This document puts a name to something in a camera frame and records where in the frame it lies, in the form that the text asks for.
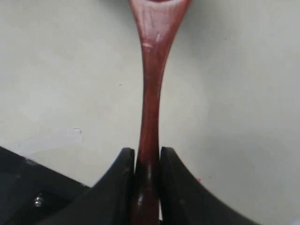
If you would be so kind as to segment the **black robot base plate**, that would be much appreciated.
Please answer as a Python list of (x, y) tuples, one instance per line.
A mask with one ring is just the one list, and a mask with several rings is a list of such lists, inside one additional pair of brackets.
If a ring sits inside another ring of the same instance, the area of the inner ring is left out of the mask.
[(5, 148), (0, 149), (0, 223), (35, 225), (89, 187)]

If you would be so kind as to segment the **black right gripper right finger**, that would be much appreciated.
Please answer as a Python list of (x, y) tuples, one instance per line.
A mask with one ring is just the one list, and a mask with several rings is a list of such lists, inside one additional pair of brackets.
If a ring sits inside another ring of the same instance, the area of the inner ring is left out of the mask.
[(210, 162), (204, 183), (176, 151), (161, 150), (161, 206), (165, 225), (286, 225), (283, 189), (265, 164), (243, 152)]

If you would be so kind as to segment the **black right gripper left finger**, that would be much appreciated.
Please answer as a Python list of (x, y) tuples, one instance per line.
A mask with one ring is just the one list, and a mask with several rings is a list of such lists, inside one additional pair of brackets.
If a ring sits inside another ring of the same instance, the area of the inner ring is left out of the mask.
[(105, 175), (73, 203), (39, 225), (127, 225), (135, 152), (123, 148)]

